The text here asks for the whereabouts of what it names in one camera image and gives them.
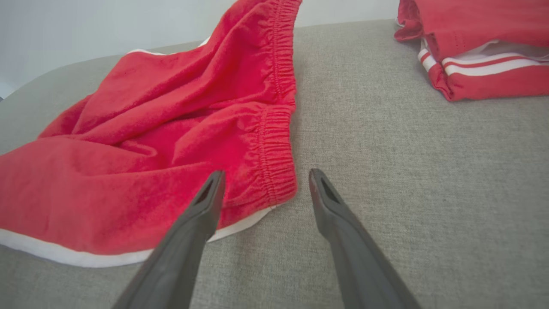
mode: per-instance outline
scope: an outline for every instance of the upholstered surface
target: upholstered surface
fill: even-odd
[[[295,30],[297,196],[207,244],[193,308],[342,308],[307,174],[321,168],[424,308],[549,303],[549,98],[448,103],[392,20]],[[171,53],[197,43],[160,48]],[[0,102],[0,153],[93,92],[119,57]],[[6,308],[108,308],[139,265],[85,269],[0,246]]]

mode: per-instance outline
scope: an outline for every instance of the gray couch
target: gray couch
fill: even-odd
[[[392,20],[295,30],[297,196],[206,246],[193,308],[342,308],[307,174],[322,168],[424,308],[547,308],[549,98],[448,103]],[[189,43],[157,51],[194,48]],[[0,103],[0,147],[93,92],[119,57]],[[0,246],[5,308],[108,308],[139,265],[85,269]]]

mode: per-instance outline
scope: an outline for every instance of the red fabric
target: red fabric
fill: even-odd
[[[203,47],[122,57],[94,94],[0,157],[0,228],[98,255],[151,249],[216,169],[218,228],[288,201],[299,4],[240,0]]]
[[[498,39],[549,47],[548,0],[400,0],[398,41],[425,37],[437,61]]]
[[[479,54],[472,63],[450,58],[492,40],[549,47],[548,16],[548,0],[400,0],[403,27],[395,38],[425,39],[429,52],[423,49],[419,61],[449,101],[549,95],[549,65],[542,60],[519,53]]]
[[[423,62],[429,56],[429,53],[425,54],[420,61]],[[429,69],[428,76],[433,87],[442,92],[448,101],[459,101],[464,98],[482,100],[492,97],[549,95],[548,66],[535,65],[483,76],[459,73],[448,76],[444,68],[449,65],[467,68],[484,63],[466,65],[448,62],[443,66],[437,62]]]

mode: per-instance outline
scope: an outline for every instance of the white trim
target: white trim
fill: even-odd
[[[200,43],[198,47],[206,45],[206,43],[210,40],[210,38],[211,36],[209,36],[206,40],[204,40],[204,42]]]
[[[276,206],[267,207],[265,209],[262,209],[258,212],[253,213],[252,215],[229,225],[228,227],[224,227],[222,229],[219,229],[215,231],[215,234],[208,240],[208,242],[216,241],[218,239],[222,239],[224,237],[227,237],[229,235],[238,233],[240,231],[243,231],[245,229],[250,228],[252,225],[259,222],[259,220],[263,219],[263,217],[269,213],[269,211],[275,209]]]
[[[428,53],[427,49],[422,49],[419,52],[419,55],[417,56],[419,61],[421,61],[421,58],[423,58],[423,56],[427,53]],[[421,64],[425,68],[425,71],[429,72],[429,70],[436,64],[436,60],[435,58],[433,58],[433,56],[431,56],[431,54],[429,54],[427,57],[425,57],[425,59],[421,62]]]
[[[202,42],[198,47],[206,45],[206,43],[210,40],[210,38],[211,38],[211,36],[209,36],[206,40],[204,40],[204,42]],[[131,51],[127,52],[126,54],[131,54],[131,53],[145,53],[145,54],[151,54],[151,55],[155,55],[155,56],[165,56],[166,55],[166,54],[163,54],[163,53],[149,52],[146,49],[141,49],[141,48],[132,49]]]
[[[217,230],[208,242],[219,240],[250,228],[275,207],[276,206],[267,207],[228,227]],[[95,255],[89,252],[74,251],[58,244],[42,241],[4,229],[0,229],[0,244],[58,263],[91,268],[113,267],[143,262],[153,252],[153,249],[149,249],[119,255]]]
[[[166,55],[166,54],[163,54],[163,53],[149,52],[149,51],[141,49],[141,48],[132,49],[131,51],[127,52],[126,54],[131,54],[131,53],[145,53],[145,54],[151,54],[151,55],[156,55],[156,56],[165,56]]]
[[[493,60],[498,60],[498,59],[503,59],[503,58],[508,58],[508,57],[528,58],[525,55],[522,55],[522,54],[519,54],[519,53],[503,53],[503,54],[497,54],[497,55],[493,55],[493,56],[486,56],[486,57],[482,57],[482,58],[479,58],[479,59],[473,59],[473,60],[462,60],[462,59],[458,59],[458,58],[448,57],[448,58],[444,58],[442,60],[442,65],[445,65],[448,62],[455,62],[457,64],[477,64],[477,63],[483,63],[483,62],[488,62],[488,61],[493,61]]]
[[[491,40],[491,41],[489,41],[489,42],[486,42],[486,43],[482,44],[481,46],[479,46],[479,47],[477,47],[477,48],[473,48],[473,49],[471,49],[471,50],[468,50],[468,51],[466,51],[465,53],[467,53],[467,54],[468,54],[468,53],[474,53],[474,54],[480,53],[480,52],[482,52],[483,50],[485,50],[485,49],[488,47],[488,45],[491,45],[491,44],[498,44],[499,42],[500,42],[500,40],[497,40],[497,39]]]
[[[496,63],[496,64],[485,65],[483,67],[477,67],[477,68],[463,68],[463,67],[458,67],[456,65],[449,65],[446,68],[444,68],[444,70],[446,71],[446,74],[448,76],[454,73],[459,73],[459,74],[468,75],[468,76],[485,76],[485,75],[491,75],[491,74],[498,74],[498,73],[513,70],[513,69],[530,67],[533,65],[549,65],[549,63],[541,64],[537,61],[530,60],[530,59],[515,59],[515,60]]]
[[[421,58],[423,58],[423,56],[424,56],[426,53],[428,53],[428,52],[429,52],[429,51],[428,51],[426,48],[423,48],[423,49],[419,52],[419,54],[417,55],[417,59],[418,59],[419,61],[421,61]]]

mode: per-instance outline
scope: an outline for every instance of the gray fabric surface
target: gray fabric surface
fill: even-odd
[[[322,168],[424,308],[549,303],[549,98],[448,103],[393,21],[295,30],[299,192],[206,246],[193,308],[342,308],[307,174]],[[182,51],[197,44],[161,52]],[[52,71],[0,104],[2,151],[94,91],[117,57]],[[84,269],[0,246],[0,304],[107,308],[138,265]]]

